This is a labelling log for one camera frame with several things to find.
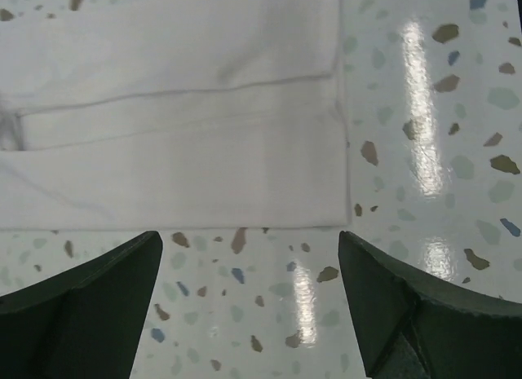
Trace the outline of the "white t shirt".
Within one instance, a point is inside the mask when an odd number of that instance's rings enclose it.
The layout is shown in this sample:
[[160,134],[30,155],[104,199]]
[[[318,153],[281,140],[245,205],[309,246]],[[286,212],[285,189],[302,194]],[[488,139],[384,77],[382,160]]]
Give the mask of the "white t shirt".
[[139,0],[1,25],[1,227],[349,223],[342,0]]

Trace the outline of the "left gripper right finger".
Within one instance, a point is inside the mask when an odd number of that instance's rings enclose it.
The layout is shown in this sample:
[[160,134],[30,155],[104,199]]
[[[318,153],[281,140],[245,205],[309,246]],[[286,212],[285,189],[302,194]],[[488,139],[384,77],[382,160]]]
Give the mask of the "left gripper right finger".
[[471,291],[350,231],[338,260],[368,378],[519,378],[521,305]]

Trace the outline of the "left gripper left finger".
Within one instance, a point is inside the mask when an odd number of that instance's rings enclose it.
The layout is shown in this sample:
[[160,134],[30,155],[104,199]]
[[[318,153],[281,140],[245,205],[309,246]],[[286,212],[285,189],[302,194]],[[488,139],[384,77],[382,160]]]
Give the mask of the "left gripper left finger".
[[1,298],[3,378],[127,379],[163,243],[146,231]]

